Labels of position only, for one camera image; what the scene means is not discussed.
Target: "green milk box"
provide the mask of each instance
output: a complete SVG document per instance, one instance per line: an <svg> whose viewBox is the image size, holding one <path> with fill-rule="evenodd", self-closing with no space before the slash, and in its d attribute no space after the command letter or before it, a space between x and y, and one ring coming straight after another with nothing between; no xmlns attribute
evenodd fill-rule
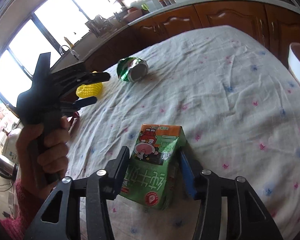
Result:
<svg viewBox="0 0 300 240"><path fill-rule="evenodd" d="M168 207L178 172L175 152L185 144L181 126L143 124L120 195L156 209Z"/></svg>

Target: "silver rivet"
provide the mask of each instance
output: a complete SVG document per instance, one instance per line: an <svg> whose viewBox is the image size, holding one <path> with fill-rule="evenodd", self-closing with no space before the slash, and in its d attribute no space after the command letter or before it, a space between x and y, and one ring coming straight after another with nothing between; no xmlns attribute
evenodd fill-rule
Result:
<svg viewBox="0 0 300 240"><path fill-rule="evenodd" d="M98 171L97 171L97 175L98 175L98 176L104 176L104 175L106 175L106 173L107 173L106 170L98 170Z"/></svg>
<svg viewBox="0 0 300 240"><path fill-rule="evenodd" d="M211 171L210 171L210 170L207 170L207 169L204 169L204 170L201 171L201 173L202 173L203 175L210 175L210 174L211 174Z"/></svg>
<svg viewBox="0 0 300 240"><path fill-rule="evenodd" d="M244 182L246 182L246 179L242 176L239 176L239 177L237 177L237 181L240 183L244 183Z"/></svg>
<svg viewBox="0 0 300 240"><path fill-rule="evenodd" d="M71 181L71 178L70 177L64 177L63 179L62 179L62 182L63 183L69 183Z"/></svg>

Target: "human hand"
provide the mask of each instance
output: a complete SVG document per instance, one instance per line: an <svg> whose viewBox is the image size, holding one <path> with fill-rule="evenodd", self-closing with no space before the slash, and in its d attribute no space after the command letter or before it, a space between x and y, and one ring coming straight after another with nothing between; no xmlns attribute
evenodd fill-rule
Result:
<svg viewBox="0 0 300 240"><path fill-rule="evenodd" d="M59 173L60 177L63 178L68 167L66 142L70 139L68 133L69 123L65 116L60 119L60 124L60 129L52 131L44 138L44 145L49 149L38 156L37 162L42 166L45 173ZM43 124L24 127L19 135L16 147L21 170L21 185L31 194L45 200L58 182L39 190L36 187L31 159L27 151L29 143L38 138L42 132Z"/></svg>

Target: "red circular logo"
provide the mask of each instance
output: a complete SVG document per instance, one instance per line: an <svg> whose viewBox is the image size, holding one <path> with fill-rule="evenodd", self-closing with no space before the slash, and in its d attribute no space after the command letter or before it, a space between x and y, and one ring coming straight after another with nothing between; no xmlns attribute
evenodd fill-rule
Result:
<svg viewBox="0 0 300 240"><path fill-rule="evenodd" d="M148 206L154 206L158 203L158 195L154 191L150 191L145 195L145 201Z"/></svg>

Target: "brown wooden cabinet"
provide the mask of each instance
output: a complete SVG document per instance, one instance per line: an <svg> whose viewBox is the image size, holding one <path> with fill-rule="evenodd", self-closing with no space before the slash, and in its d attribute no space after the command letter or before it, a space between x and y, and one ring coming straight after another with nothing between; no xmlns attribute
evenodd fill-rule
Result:
<svg viewBox="0 0 300 240"><path fill-rule="evenodd" d="M131 26L133 33L141 44L141 49L159 43L166 39L158 32L155 22L152 18L145 19Z"/></svg>
<svg viewBox="0 0 300 240"><path fill-rule="evenodd" d="M117 61L113 52L104 44L85 61L85 66L90 72L103 72L115 63L117 63Z"/></svg>
<svg viewBox="0 0 300 240"><path fill-rule="evenodd" d="M229 25L269 48L267 15L262 3L214 1L194 5L203 27Z"/></svg>
<svg viewBox="0 0 300 240"><path fill-rule="evenodd" d="M119 59L129 57L140 51L140 43L129 27L118 33L106 44L117 62Z"/></svg>
<svg viewBox="0 0 300 240"><path fill-rule="evenodd" d="M300 42L300 14L285 8L265 4L270 31L270 51L287 68L289 46Z"/></svg>
<svg viewBox="0 0 300 240"><path fill-rule="evenodd" d="M183 32L202 28L201 22L193 5L184 6L154 16L158 32L165 39Z"/></svg>

